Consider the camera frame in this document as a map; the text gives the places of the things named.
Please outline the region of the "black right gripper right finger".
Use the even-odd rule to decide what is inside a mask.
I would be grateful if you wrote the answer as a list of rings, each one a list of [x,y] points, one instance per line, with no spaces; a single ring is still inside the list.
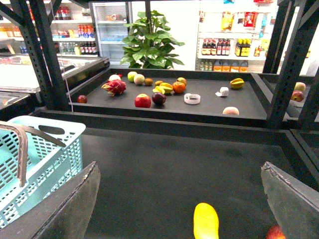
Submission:
[[[269,207],[287,239],[319,237],[319,193],[266,161],[261,179]]]

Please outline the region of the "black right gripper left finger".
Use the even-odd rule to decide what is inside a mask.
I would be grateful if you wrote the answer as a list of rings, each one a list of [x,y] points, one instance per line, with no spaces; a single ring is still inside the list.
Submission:
[[[2,239],[82,239],[93,213],[100,185],[96,162],[1,229]]]

